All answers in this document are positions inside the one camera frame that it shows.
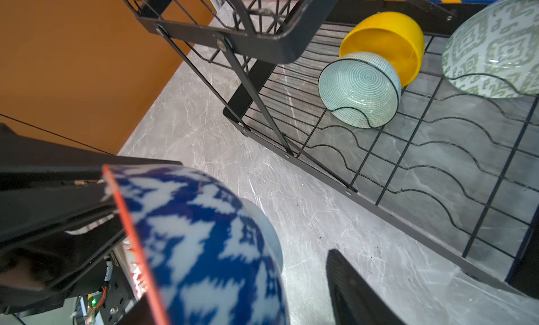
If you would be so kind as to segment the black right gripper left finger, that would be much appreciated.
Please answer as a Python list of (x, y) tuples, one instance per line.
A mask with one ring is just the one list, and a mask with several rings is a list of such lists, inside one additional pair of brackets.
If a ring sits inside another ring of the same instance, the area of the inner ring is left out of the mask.
[(148, 298), (144, 295), (134, 306), (118, 321), (118, 325), (156, 325)]

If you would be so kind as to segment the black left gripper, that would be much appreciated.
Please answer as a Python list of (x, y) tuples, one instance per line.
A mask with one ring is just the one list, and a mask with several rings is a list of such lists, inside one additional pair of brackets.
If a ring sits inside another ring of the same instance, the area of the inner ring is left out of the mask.
[(1, 312), (35, 315), (102, 288), (125, 237), (102, 167), (145, 165), (1, 126)]

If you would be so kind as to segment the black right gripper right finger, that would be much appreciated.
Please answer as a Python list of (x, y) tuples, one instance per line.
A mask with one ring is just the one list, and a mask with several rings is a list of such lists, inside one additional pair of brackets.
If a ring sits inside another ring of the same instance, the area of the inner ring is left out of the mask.
[(326, 278), (335, 323), (404, 323), (337, 249), (328, 252)]

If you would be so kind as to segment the mint green bowl red rim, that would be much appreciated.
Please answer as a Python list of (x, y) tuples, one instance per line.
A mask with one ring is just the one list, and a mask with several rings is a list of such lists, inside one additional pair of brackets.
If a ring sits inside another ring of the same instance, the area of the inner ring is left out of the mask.
[(385, 58), (360, 51), (328, 64), (320, 73), (318, 92), (337, 119), (360, 129), (390, 122), (401, 100), (397, 71)]

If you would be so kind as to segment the yellow bowl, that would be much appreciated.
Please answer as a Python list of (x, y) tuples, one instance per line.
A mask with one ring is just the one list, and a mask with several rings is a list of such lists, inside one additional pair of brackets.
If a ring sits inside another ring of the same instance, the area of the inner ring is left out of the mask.
[(364, 19), (345, 36), (339, 56), (360, 51), (385, 58), (397, 71), (401, 86), (408, 86), (420, 72), (425, 37), (411, 17), (398, 12), (381, 12)]

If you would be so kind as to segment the grey-green patterned bowl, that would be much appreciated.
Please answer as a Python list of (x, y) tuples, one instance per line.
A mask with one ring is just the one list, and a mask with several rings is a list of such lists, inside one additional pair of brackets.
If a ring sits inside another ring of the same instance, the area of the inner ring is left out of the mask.
[(538, 0), (499, 0), (466, 20), (442, 54), (443, 76), (492, 99), (538, 95)]

